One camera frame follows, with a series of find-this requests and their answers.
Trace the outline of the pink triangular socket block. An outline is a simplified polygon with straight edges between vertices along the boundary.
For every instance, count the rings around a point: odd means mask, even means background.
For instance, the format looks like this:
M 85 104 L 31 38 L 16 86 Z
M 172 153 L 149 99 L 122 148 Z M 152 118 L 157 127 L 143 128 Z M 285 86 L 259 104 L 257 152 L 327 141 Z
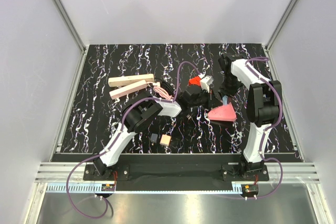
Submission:
M 211 121 L 234 122 L 237 119 L 236 112 L 231 103 L 221 105 L 210 110 L 207 117 Z

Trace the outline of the dark grey plug block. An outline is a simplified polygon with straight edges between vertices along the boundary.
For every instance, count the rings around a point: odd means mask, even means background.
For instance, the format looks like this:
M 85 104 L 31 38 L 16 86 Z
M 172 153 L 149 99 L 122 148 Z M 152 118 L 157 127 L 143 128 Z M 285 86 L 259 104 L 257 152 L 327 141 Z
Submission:
M 153 133 L 150 137 L 151 144 L 153 145 L 153 144 L 157 143 L 157 140 L 158 140 L 158 135 Z

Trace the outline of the red block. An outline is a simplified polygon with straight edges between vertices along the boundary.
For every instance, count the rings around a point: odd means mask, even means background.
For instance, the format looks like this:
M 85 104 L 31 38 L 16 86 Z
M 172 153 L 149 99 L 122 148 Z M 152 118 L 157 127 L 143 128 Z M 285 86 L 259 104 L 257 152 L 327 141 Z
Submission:
M 196 86 L 201 86 L 201 78 L 199 76 L 193 77 L 191 79 L 189 79 L 188 81 L 188 85 L 196 85 Z

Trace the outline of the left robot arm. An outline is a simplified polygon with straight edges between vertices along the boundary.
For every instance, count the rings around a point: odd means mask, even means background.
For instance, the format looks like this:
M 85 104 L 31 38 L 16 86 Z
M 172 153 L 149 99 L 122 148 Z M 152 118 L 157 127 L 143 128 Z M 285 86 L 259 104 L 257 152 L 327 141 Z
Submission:
M 187 88 L 177 99 L 164 99 L 153 96 L 142 90 L 129 100 L 122 110 L 121 120 L 111 137 L 108 145 L 93 160 L 95 174 L 103 180 L 113 175 L 113 166 L 130 140 L 144 132 L 158 116 L 176 118 L 190 116 L 194 107 L 203 107 L 207 110 L 222 105 L 222 102 L 210 91 L 201 88 Z

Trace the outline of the pink plug adapter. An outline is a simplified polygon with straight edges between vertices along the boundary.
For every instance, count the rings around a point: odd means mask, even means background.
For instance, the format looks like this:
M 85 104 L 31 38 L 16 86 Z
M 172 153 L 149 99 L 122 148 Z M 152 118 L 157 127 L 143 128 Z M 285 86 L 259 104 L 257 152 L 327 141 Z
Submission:
M 161 144 L 162 146 L 169 146 L 170 142 L 171 142 L 171 136 L 166 135 L 166 134 L 163 134 L 163 135 L 161 136 L 160 144 Z

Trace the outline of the beige power strip red sockets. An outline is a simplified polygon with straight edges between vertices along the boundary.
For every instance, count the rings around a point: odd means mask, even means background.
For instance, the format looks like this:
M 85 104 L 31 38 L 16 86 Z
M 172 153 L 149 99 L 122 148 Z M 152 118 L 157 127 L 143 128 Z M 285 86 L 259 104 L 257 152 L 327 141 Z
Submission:
M 112 77 L 108 79 L 108 85 L 109 87 L 123 87 L 142 80 L 145 80 L 146 82 L 154 82 L 154 74 Z

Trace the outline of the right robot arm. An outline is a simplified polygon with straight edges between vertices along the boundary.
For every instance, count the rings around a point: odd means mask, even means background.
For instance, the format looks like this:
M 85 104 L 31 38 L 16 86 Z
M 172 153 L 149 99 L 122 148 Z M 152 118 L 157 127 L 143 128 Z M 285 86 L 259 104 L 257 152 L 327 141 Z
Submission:
M 224 80 L 219 89 L 224 105 L 230 103 L 239 89 L 248 89 L 246 105 L 250 130 L 247 145 L 236 168 L 239 176 L 250 180 L 263 173 L 265 146 L 272 128 L 276 127 L 283 115 L 282 86 L 277 80 L 271 81 L 254 67 L 253 61 L 267 62 L 267 57 L 248 59 L 244 55 L 223 55 L 219 66 Z

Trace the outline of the blue plug block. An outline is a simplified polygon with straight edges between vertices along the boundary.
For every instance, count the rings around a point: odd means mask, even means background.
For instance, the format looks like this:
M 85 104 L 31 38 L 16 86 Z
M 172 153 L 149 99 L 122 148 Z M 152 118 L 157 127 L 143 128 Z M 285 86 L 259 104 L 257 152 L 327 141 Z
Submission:
M 228 96 L 223 96 L 222 97 L 222 103 L 223 105 L 228 105 L 229 104 L 229 97 Z

